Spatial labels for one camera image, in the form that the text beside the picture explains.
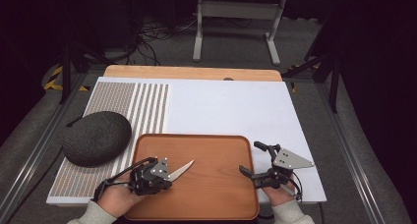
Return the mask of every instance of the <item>metal bracket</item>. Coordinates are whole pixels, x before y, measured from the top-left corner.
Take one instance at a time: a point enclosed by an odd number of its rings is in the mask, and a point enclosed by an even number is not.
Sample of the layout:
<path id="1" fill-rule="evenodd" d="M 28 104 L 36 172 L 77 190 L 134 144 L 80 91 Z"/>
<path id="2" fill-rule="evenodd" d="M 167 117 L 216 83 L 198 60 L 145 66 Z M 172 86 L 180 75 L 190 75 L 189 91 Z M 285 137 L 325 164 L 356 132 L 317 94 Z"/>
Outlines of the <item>metal bracket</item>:
<path id="1" fill-rule="evenodd" d="M 297 169 L 313 167 L 314 162 L 309 161 L 282 147 L 279 150 L 278 155 L 273 160 L 273 165 L 286 169 Z"/>
<path id="2" fill-rule="evenodd" d="M 169 176 L 169 169 L 168 169 L 168 163 L 167 158 L 161 159 L 156 163 L 156 165 L 150 170 L 150 173 L 153 174 L 156 177 L 160 177 L 163 179 L 168 179 Z"/>

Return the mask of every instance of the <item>human hand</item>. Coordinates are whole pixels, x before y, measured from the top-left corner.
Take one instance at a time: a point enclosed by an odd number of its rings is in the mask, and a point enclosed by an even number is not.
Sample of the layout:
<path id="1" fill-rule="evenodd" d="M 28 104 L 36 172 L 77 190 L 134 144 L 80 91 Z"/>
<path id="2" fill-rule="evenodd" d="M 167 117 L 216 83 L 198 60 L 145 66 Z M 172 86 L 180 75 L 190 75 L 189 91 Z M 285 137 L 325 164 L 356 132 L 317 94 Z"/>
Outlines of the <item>human hand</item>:
<path id="1" fill-rule="evenodd" d="M 294 185 L 292 185 L 291 183 L 288 183 L 286 186 L 291 191 L 294 191 Z M 278 206 L 288 201 L 294 200 L 294 196 L 292 196 L 284 188 L 274 189 L 272 187 L 266 187 L 266 188 L 262 188 L 262 190 L 268 196 L 271 206 Z"/>
<path id="2" fill-rule="evenodd" d="M 129 182 L 129 173 L 125 173 L 117 179 L 118 182 Z M 121 185 L 108 187 L 97 204 L 107 213 L 114 217 L 124 215 L 136 203 L 145 199 L 146 196 L 137 196 L 129 188 Z"/>

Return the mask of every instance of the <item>gray carpet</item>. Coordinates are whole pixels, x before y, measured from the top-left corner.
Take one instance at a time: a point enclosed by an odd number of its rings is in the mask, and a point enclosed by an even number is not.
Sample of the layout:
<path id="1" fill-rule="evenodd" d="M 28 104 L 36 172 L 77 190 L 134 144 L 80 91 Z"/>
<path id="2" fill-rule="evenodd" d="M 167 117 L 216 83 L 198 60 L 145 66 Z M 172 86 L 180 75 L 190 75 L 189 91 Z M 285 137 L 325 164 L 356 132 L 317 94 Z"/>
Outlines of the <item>gray carpet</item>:
<path id="1" fill-rule="evenodd" d="M 157 60 L 163 66 L 277 69 L 284 73 L 291 65 L 303 63 L 304 55 L 320 29 L 320 25 L 315 21 L 283 19 L 275 38 L 281 65 L 275 67 L 271 63 L 263 37 L 263 33 L 268 30 L 269 25 L 268 22 L 253 21 L 246 28 L 238 28 L 226 21 L 205 22 L 202 60 L 199 63 L 192 61 L 195 40 L 195 31 L 192 29 L 179 32 L 166 40 L 154 40 L 149 44 L 153 47 Z M 149 48 L 145 49 L 143 46 L 140 48 L 147 55 L 152 55 Z M 108 57 L 117 54 L 108 53 Z M 136 52 L 130 58 L 130 64 L 145 65 L 146 62 L 144 57 Z M 101 70 L 89 71 L 83 85 L 94 86 L 96 79 L 102 76 L 102 73 Z M 312 73 L 312 70 L 308 70 L 296 78 L 286 81 L 328 197 L 328 201 L 323 203 L 326 222 L 373 223 L 343 156 L 340 137 L 327 112 L 327 103 L 322 101 L 319 95 L 320 87 L 328 89 L 328 84 L 314 84 L 309 80 Z M 289 84 L 291 82 L 296 85 L 295 93 L 291 91 Z M 68 130 L 65 125 L 82 115 L 90 93 L 91 91 L 77 91 L 51 144 L 35 170 L 26 193 L 58 153 L 63 136 Z M 32 149 L 57 109 L 60 96 L 59 90 L 48 90 L 1 146 L 0 196 L 6 196 L 13 186 L 19 169 L 30 156 Z M 384 220 L 386 223 L 411 223 L 401 197 L 382 169 L 361 130 L 343 83 L 340 83 L 337 96 L 337 110 L 337 117 L 340 119 L 346 139 L 361 162 Z M 63 208 L 45 203 L 54 174 L 58 171 L 62 159 L 63 155 L 61 154 L 11 223 L 65 223 L 84 213 L 83 207 Z M 303 181 L 303 184 L 308 186 L 308 181 Z M 302 204 L 301 207 L 314 218 L 316 223 L 321 223 L 322 215 L 317 204 Z M 270 215 L 270 208 L 262 206 L 261 214 Z M 259 223 L 267 224 L 272 221 L 260 219 Z"/>

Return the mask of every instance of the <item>black mount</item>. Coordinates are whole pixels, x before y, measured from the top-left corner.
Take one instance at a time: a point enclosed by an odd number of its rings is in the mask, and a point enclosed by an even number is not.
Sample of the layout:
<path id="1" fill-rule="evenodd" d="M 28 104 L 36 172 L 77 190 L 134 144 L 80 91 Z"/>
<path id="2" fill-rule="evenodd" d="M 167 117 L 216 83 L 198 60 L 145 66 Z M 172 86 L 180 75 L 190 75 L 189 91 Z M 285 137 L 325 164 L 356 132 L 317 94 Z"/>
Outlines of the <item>black mount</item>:
<path id="1" fill-rule="evenodd" d="M 95 189 L 94 198 L 92 200 L 98 201 L 105 189 L 114 185 L 126 185 L 129 190 L 135 192 L 137 196 L 155 195 L 162 190 L 167 190 L 172 186 L 172 183 L 166 181 L 163 177 L 158 176 L 157 172 L 154 173 L 154 170 L 152 170 L 161 163 L 163 164 L 163 162 L 158 161 L 157 158 L 149 157 L 133 164 L 114 177 L 105 179 Z M 121 183 L 116 181 L 117 178 L 130 170 L 132 170 L 130 173 L 130 182 Z"/>
<path id="2" fill-rule="evenodd" d="M 301 198 L 301 192 L 298 185 L 291 179 L 292 169 L 282 168 L 274 165 L 274 160 L 281 150 L 279 144 L 277 145 L 266 145 L 259 141 L 254 142 L 254 146 L 261 149 L 262 151 L 268 151 L 271 157 L 271 168 L 265 173 L 253 174 L 248 168 L 239 165 L 239 171 L 246 177 L 252 180 L 255 189 L 272 187 L 278 189 L 281 185 L 287 185 L 290 182 L 297 190 L 296 198 Z"/>

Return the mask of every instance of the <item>black dome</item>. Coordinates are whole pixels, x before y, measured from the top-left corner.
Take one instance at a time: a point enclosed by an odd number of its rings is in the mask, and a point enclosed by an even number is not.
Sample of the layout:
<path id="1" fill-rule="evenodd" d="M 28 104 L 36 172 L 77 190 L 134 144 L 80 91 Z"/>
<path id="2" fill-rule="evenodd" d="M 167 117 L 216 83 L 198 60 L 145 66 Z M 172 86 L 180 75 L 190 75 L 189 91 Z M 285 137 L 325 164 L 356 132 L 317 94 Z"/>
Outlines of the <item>black dome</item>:
<path id="1" fill-rule="evenodd" d="M 129 143 L 132 127 L 121 114 L 102 111 L 87 115 L 64 138 L 67 159 L 82 167 L 96 167 L 117 157 Z"/>

